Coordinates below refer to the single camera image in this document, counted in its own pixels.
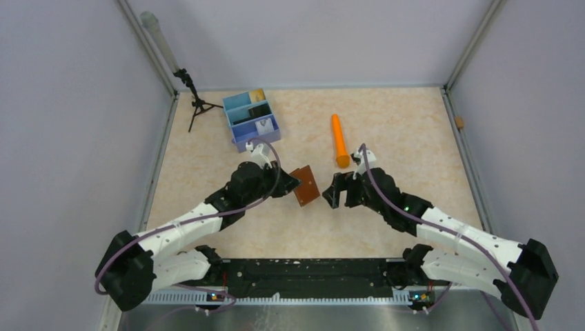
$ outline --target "white card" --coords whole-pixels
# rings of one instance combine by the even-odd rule
[[[272,119],[261,119],[256,121],[256,130],[258,130],[258,134],[260,135],[274,131]]]

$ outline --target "black tripod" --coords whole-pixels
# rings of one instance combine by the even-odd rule
[[[195,120],[195,117],[197,115],[203,114],[204,112],[207,112],[209,109],[213,107],[223,108],[223,106],[208,103],[205,102],[205,100],[199,98],[199,95],[197,95],[197,90],[195,89],[195,85],[193,84],[193,80],[191,79],[191,76],[187,73],[187,69],[183,68],[172,75],[175,76],[176,78],[181,79],[183,84],[185,84],[185,86],[187,86],[189,90],[191,90],[191,93],[193,93],[193,96],[195,97],[195,101],[191,103],[191,105],[195,107],[195,110],[193,111],[193,117],[191,117],[191,124],[189,124],[189,132],[191,132],[191,127],[193,127],[193,121]]]

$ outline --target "cable tie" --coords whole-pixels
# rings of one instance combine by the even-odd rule
[[[181,249],[184,246],[183,241],[185,239],[185,230],[183,229],[183,225],[178,219],[174,219],[170,223],[175,227],[175,229],[177,229],[177,232],[179,233],[179,249]]]
[[[459,248],[459,242],[461,241],[463,234],[465,232],[467,232],[467,228],[469,228],[469,225],[463,223],[455,230],[455,231],[457,231],[457,235],[455,236],[455,254],[457,254],[459,252],[457,250]]]

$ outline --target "orange cylinder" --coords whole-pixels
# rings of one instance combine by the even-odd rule
[[[333,139],[335,140],[335,149],[337,151],[337,165],[340,168],[347,168],[349,166],[350,157],[346,150],[346,144],[344,142],[344,133],[341,131],[341,123],[337,114],[333,114],[331,117],[331,126],[333,127]]]

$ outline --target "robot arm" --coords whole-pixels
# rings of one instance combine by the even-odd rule
[[[339,193],[347,191],[346,207],[364,205],[380,214],[395,230],[433,241],[441,247],[452,248],[455,254],[419,244],[413,249],[405,250],[403,258],[407,264],[420,268],[430,280],[445,280],[476,288],[500,298],[510,309],[526,316],[509,284],[492,261],[475,246],[462,240],[462,237],[472,239],[503,267],[534,317],[541,318],[558,280],[558,273],[546,246],[533,239],[524,245],[499,238],[454,219],[433,206],[430,201],[400,192],[394,179],[376,166],[375,155],[370,150],[366,152],[373,179],[388,200],[404,212],[426,223],[440,225],[450,232],[414,221],[385,203],[366,174],[361,150],[352,154],[353,161],[358,165],[357,170],[334,174],[331,186],[323,192],[322,196],[331,208],[339,207]]]
[[[217,259],[221,259],[210,249],[197,248],[176,254],[180,249],[232,225],[244,216],[245,207],[254,201],[283,197],[301,184],[275,161],[269,161],[270,150],[266,144],[260,143],[255,148],[248,144],[248,150],[252,152],[250,161],[240,163],[229,182],[197,207],[158,228],[133,236],[123,231],[114,237],[95,275],[103,273],[100,284],[122,311],[133,309],[152,291],[182,281],[202,279]],[[233,210],[241,212],[227,213]],[[115,254],[136,240],[139,241],[102,271]]]

